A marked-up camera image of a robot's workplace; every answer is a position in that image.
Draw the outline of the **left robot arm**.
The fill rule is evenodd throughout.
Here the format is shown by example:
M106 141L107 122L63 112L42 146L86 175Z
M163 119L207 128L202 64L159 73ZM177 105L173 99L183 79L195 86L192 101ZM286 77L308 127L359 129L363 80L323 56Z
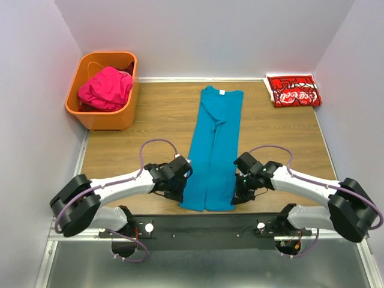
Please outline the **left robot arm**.
M55 232L72 237L87 228L104 228L126 237L133 229L128 210L110 208L110 203L158 191L180 202L192 173L191 161L176 155L169 163L147 164L135 172L112 178L88 179L84 174L77 175L50 201L56 218Z

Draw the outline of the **blue t shirt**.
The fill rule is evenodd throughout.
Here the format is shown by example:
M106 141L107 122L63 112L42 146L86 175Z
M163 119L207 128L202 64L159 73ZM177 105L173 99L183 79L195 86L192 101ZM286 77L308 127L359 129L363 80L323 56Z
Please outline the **blue t shirt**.
M236 167L242 91L208 86L201 91L199 112L188 159L193 174L183 192L184 209L231 211L235 208Z

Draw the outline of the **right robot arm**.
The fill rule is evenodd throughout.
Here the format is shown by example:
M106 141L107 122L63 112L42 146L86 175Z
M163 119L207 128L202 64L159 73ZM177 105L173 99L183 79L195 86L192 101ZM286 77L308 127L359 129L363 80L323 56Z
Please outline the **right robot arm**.
M249 152L241 154L234 165L236 173L234 205L256 198L261 188L289 192L316 206L286 205L273 222L273 229L289 235L301 229L333 230L350 242L361 242L369 230L383 224L383 214L358 181L325 180L291 169L290 164L256 160Z

